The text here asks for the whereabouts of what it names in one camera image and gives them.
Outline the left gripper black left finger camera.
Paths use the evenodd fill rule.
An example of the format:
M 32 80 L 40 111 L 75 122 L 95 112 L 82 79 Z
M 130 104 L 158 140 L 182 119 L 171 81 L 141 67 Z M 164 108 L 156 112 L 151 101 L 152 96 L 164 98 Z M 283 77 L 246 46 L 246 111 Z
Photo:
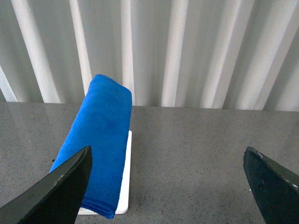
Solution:
M 92 169 L 87 146 L 0 209 L 2 224 L 73 224 Z

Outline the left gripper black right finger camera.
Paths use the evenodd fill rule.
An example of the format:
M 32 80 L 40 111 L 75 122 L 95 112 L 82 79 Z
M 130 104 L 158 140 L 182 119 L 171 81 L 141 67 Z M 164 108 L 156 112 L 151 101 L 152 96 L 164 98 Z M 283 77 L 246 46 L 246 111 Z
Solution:
M 255 150 L 246 148 L 243 168 L 267 224 L 299 222 L 299 175 Z

